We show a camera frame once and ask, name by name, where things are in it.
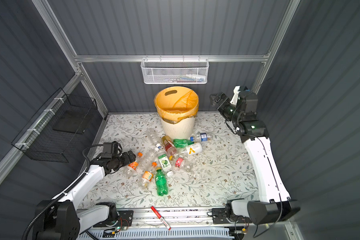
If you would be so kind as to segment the orange cap bottle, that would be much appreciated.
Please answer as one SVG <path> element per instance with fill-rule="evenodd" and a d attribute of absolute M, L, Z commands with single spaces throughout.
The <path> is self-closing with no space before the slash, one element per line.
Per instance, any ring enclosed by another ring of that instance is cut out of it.
<path fill-rule="evenodd" d="M 128 164 L 126 167 L 124 167 L 123 174 L 124 174 L 127 178 L 133 176 L 133 175 L 137 172 L 137 168 L 138 168 L 138 166 L 139 166 L 139 164 L 140 164 L 141 159 L 142 159 L 143 156 L 144 156 L 144 155 L 143 155 L 141 152 L 139 152 L 139 153 L 137 154 L 137 157 L 136 157 L 135 161 L 132 162 L 132 163 L 130 163 L 130 164 Z"/>

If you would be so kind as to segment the clear bottle white cap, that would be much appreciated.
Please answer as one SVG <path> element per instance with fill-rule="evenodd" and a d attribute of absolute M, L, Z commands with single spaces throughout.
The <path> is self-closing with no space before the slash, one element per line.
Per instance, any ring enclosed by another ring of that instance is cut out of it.
<path fill-rule="evenodd" d="M 158 153 L 162 150 L 162 147 L 157 144 L 153 149 L 146 152 L 145 155 L 140 159 L 139 162 L 139 172 L 145 171 L 149 166 L 152 165 L 152 162 L 156 161 L 156 158 L 158 156 Z"/>

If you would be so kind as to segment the orange label bottle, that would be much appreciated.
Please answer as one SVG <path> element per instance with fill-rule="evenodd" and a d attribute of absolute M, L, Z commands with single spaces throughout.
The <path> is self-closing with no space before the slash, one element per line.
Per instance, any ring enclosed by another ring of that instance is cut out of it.
<path fill-rule="evenodd" d="M 157 169 L 157 163 L 152 162 L 151 165 L 144 170 L 140 180 L 140 187 L 142 189 L 145 189 L 150 185 L 156 173 L 156 169 Z"/>

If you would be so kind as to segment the clear crushed bottle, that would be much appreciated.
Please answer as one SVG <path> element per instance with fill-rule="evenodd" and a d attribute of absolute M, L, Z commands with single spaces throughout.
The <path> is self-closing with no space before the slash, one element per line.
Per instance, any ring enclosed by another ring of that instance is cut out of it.
<path fill-rule="evenodd" d="M 153 146 L 157 147 L 158 149 L 161 148 L 161 138 L 158 136 L 154 129 L 147 129 L 146 135 Z"/>

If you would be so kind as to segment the large green soda bottle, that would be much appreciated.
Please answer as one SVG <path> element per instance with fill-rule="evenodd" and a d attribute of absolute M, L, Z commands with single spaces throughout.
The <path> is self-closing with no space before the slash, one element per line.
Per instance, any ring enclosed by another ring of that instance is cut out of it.
<path fill-rule="evenodd" d="M 166 175 L 162 168 L 156 169 L 155 182 L 158 196 L 164 196 L 169 193 Z"/>

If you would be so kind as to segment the pink label bottle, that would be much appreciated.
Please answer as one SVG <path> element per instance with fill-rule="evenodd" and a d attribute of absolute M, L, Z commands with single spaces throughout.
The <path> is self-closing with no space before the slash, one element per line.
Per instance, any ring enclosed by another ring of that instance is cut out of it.
<path fill-rule="evenodd" d="M 190 172 L 193 168 L 193 165 L 188 159 L 183 158 L 183 157 L 178 157 L 175 160 L 175 167 L 180 170 Z"/>

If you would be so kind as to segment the white yellow logo bottle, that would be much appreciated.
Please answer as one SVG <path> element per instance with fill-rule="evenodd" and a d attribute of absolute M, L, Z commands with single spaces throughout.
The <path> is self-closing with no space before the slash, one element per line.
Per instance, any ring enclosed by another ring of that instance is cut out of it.
<path fill-rule="evenodd" d="M 178 150 L 183 156 L 189 157 L 199 154 L 203 151 L 203 147 L 200 143 L 194 143 Z"/>

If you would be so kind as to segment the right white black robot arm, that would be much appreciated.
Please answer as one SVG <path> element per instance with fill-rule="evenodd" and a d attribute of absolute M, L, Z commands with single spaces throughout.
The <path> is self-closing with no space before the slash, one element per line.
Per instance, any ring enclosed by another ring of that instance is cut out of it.
<path fill-rule="evenodd" d="M 237 90 L 232 99 L 224 93 L 210 95 L 211 105 L 219 111 L 229 129 L 239 136 L 252 162 L 258 184 L 259 200 L 229 200 L 229 220 L 249 219 L 255 225 L 283 222 L 297 214 L 300 203 L 290 197 L 277 169 L 271 140 L 265 123 L 258 119 L 258 96 L 249 90 Z"/>

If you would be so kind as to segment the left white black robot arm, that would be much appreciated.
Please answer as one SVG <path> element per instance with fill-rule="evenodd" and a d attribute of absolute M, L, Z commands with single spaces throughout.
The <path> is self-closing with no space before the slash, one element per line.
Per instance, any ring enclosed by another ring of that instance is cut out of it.
<path fill-rule="evenodd" d="M 65 190 L 50 201 L 37 205 L 35 217 L 26 227 L 22 239 L 32 234 L 34 240 L 75 240 L 95 225 L 119 228 L 122 224 L 116 205 L 100 202 L 94 207 L 77 212 L 80 202 L 106 175 L 117 172 L 136 160 L 132 151 L 119 156 L 106 154 L 105 159 L 91 161 L 90 166 Z"/>

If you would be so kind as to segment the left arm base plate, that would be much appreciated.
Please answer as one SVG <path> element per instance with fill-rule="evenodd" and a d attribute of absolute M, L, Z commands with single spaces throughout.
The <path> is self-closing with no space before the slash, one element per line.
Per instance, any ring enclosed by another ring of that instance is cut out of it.
<path fill-rule="evenodd" d="M 95 224 L 94 228 L 128 228 L 132 225 L 134 211 L 118 211 L 116 217 L 109 217 L 103 222 Z"/>

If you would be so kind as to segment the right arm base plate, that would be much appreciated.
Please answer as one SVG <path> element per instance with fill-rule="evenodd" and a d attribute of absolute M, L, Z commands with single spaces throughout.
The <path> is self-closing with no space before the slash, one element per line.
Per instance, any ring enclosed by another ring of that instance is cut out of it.
<path fill-rule="evenodd" d="M 215 225 L 221 224 L 251 224 L 252 221 L 248 217 L 238 216 L 226 208 L 212 208 L 208 216 L 212 217 Z"/>

